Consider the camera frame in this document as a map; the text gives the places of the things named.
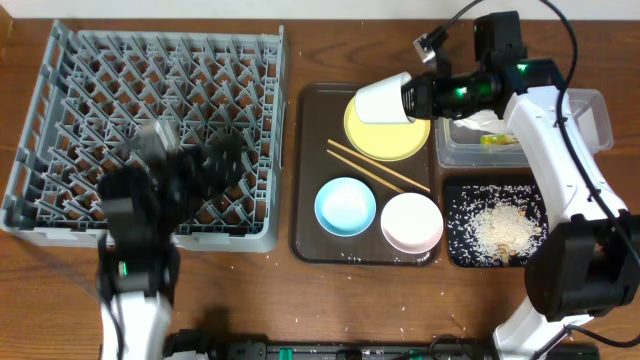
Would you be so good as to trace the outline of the white cup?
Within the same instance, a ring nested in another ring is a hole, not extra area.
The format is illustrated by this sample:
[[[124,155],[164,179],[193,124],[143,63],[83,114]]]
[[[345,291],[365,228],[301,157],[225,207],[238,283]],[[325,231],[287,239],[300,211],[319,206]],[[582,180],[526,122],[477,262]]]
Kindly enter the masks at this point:
[[[373,125],[411,124],[402,102],[402,86],[412,79],[408,72],[360,88],[354,96],[355,112],[359,120]]]

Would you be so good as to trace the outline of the white napkin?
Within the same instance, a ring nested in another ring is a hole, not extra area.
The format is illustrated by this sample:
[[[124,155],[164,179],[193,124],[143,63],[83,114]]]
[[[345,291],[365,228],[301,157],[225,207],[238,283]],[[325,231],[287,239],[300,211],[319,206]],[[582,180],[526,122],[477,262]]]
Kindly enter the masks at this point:
[[[511,134],[506,122],[499,119],[492,110],[479,111],[467,118],[454,120],[453,124],[459,128],[491,134]]]

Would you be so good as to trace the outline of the green snack wrapper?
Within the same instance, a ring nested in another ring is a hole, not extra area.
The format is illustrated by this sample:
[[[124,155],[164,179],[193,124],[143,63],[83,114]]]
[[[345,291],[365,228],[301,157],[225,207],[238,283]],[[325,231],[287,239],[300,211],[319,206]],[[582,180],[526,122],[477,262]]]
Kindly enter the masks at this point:
[[[480,137],[480,143],[482,145],[513,145],[518,144],[519,141],[512,134],[486,134]]]

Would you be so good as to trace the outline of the pink white bowl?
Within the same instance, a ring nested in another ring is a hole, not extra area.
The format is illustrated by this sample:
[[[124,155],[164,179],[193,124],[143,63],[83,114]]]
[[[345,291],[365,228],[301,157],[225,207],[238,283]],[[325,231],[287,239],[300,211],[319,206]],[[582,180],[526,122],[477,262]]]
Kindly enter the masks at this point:
[[[383,207],[380,227],[386,241],[395,249],[421,254],[439,243],[444,232],[444,217],[429,197],[402,193]]]

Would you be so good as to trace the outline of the light blue bowl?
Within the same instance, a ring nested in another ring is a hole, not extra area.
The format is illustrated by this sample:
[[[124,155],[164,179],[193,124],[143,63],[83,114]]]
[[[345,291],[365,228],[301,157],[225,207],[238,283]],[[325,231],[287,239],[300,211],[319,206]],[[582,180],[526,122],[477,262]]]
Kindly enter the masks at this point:
[[[339,177],[324,184],[314,201],[317,222],[328,233],[352,237],[373,223],[377,205],[373,191],[362,181]]]

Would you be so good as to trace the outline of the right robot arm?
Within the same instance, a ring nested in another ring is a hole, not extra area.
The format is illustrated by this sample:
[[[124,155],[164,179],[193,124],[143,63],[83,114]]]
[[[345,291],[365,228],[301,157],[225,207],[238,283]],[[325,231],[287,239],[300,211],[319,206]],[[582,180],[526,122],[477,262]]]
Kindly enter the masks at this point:
[[[415,49],[434,70],[402,86],[406,115],[461,120],[493,111],[517,137],[542,195],[549,234],[525,268],[526,298],[493,332],[497,359],[540,359],[611,310],[639,286],[639,219],[596,165],[572,116],[570,76],[550,59],[532,59],[516,12],[474,22],[478,69],[453,75],[442,47],[445,27]]]

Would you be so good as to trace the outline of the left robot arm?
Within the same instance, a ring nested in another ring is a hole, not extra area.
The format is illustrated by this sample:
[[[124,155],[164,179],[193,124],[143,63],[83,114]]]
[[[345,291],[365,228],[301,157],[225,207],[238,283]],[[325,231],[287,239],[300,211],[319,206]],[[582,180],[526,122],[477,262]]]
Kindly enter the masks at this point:
[[[163,359],[180,267],[172,235],[241,180],[243,140],[231,135],[182,149],[157,134],[140,135],[129,149],[146,166],[113,170],[97,187],[107,220],[96,273],[100,356]]]

